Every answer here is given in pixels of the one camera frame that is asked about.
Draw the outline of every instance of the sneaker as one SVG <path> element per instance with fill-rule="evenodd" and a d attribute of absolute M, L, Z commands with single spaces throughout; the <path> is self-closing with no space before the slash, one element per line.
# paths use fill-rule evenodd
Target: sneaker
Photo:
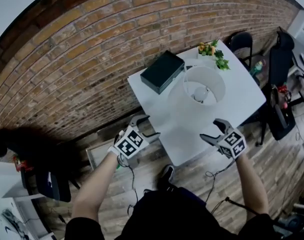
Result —
<path fill-rule="evenodd" d="M 168 164 L 163 168 L 160 180 L 171 182 L 173 176 L 174 176 L 174 167 L 173 165 Z"/>

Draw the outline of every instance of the desk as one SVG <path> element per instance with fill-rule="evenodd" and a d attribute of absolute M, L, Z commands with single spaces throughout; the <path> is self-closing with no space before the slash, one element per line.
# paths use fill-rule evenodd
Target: desk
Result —
<path fill-rule="evenodd" d="M 258 110 L 266 98 L 239 59 L 220 40 L 217 49 L 222 50 L 224 58 L 229 60 L 231 70 L 219 71 L 224 80 L 226 92 L 223 100 L 217 104 L 216 115 L 217 118 L 229 121 L 232 127 L 236 128 Z M 183 60 L 196 59 L 198 48 L 192 48 L 177 56 Z M 216 147 L 204 142 L 199 133 L 186 131 L 170 116 L 168 95 L 184 73 L 181 72 L 158 95 L 141 81 L 140 74 L 144 70 L 129 76 L 128 82 L 145 113 L 150 115 L 149 121 L 154 130 L 161 133 L 159 139 L 173 165 L 179 166 L 201 153 L 207 154 L 217 150 Z M 205 128 L 202 133 L 211 136 L 222 134 L 214 124 Z"/>
<path fill-rule="evenodd" d="M 282 32 L 289 34 L 285 29 L 279 27 Z M 300 54 L 304 55 L 304 46 L 292 35 L 290 35 L 294 42 L 294 48 L 292 50 L 293 53 L 293 63 L 294 66 L 290 68 L 288 75 L 292 75 L 295 71 L 299 71 L 304 74 L 304 64 L 300 58 Z"/>

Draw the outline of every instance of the wooden floor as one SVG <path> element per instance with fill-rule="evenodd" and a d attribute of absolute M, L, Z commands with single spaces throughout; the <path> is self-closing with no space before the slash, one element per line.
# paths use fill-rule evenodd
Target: wooden floor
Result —
<path fill-rule="evenodd" d="M 293 112 L 301 137 L 304 139 L 304 105 L 296 106 Z M 151 126 L 146 124 L 145 128 L 151 129 Z M 240 127 L 240 130 L 246 137 L 247 156 L 267 191 L 271 217 L 275 218 L 279 215 L 282 208 L 290 211 L 291 204 L 304 190 L 304 148 L 303 141 L 298 137 L 298 129 L 295 127 L 281 141 L 275 141 L 270 131 L 267 131 L 264 145 L 261 147 L 255 146 L 255 142 L 261 134 L 259 123 L 248 124 Z M 92 135 L 91 143 L 105 141 L 104 135 L 104 130 L 100 131 L 99 136 Z M 87 141 L 80 143 L 83 147 L 88 145 Z M 159 172 L 171 161 L 159 141 L 148 146 L 137 158 L 139 164 L 134 169 L 135 187 L 138 197 L 141 198 L 144 189 L 156 188 Z M 225 168 L 229 162 L 230 160 L 217 152 L 200 155 L 175 168 L 174 184 L 187 188 L 205 200 L 213 183 L 213 179 L 206 177 L 205 172 L 215 173 Z M 90 172 L 90 166 L 83 167 L 79 182 L 84 182 Z M 132 173 L 128 168 L 121 167 L 115 172 L 99 211 L 99 222 L 107 240 L 120 235 L 129 218 L 128 205 L 134 204 L 136 201 L 131 183 Z M 70 189 L 72 194 L 70 203 L 57 202 L 48 198 L 39 200 L 39 206 L 45 214 L 46 221 L 58 239 L 62 238 L 65 233 L 65 224 L 58 219 L 58 214 L 61 214 L 66 222 L 71 219 L 73 200 L 78 193 L 73 186 Z M 219 201 L 227 196 L 236 202 L 243 203 L 240 179 L 235 164 L 216 177 L 215 188 L 209 198 L 207 208 L 211 211 Z M 233 233 L 237 233 L 246 220 L 245 210 L 229 203 L 223 203 L 214 216 L 222 227 Z"/>

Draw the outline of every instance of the brick wall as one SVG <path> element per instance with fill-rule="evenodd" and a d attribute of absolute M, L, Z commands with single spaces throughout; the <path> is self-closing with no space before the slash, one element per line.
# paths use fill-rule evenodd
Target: brick wall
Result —
<path fill-rule="evenodd" d="M 259 50 L 298 12 L 291 0 L 42 3 L 21 15 L 20 31 L 0 40 L 0 128 L 34 126 L 64 139 L 138 107 L 127 77 L 165 50 L 178 53 L 240 30 Z"/>

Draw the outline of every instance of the light bulb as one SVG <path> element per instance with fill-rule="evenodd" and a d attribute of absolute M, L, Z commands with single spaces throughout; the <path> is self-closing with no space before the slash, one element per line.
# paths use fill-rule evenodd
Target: light bulb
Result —
<path fill-rule="evenodd" d="M 209 93 L 209 91 L 206 87 L 198 87 L 194 91 L 193 98 L 197 102 L 203 102 L 207 98 L 208 93 Z"/>

